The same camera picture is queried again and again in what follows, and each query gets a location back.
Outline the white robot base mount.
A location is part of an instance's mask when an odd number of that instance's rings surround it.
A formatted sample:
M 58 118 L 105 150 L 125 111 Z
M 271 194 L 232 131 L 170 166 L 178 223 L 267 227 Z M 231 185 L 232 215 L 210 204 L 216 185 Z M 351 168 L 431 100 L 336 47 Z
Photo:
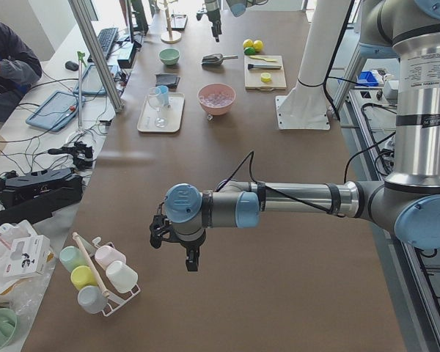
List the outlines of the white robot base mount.
M 281 130 L 330 129 L 330 102 L 324 89 L 341 32 L 345 31 L 353 2 L 318 1 L 307 36 L 297 83 L 286 96 L 276 98 L 276 118 Z

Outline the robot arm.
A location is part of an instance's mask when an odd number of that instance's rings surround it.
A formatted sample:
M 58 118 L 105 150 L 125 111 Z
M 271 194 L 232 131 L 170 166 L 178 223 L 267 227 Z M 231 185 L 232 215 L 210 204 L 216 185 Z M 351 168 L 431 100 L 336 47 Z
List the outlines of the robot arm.
M 263 211 L 365 219 L 418 249 L 440 248 L 440 1 L 365 1 L 364 55 L 398 56 L 395 164 L 382 181 L 239 182 L 215 190 L 171 187 L 150 225 L 150 244 L 178 243 L 196 271 L 205 231 L 255 227 Z
M 227 0 L 227 6 L 230 12 L 239 17 L 245 13 L 246 9 L 254 6 L 263 6 L 267 4 L 268 0 Z M 221 30 L 221 1 L 205 0 L 202 8 L 196 12 L 196 19 L 200 21 L 203 16 L 206 16 L 211 24 L 211 32 L 214 40 L 218 43 L 219 36 L 222 34 Z

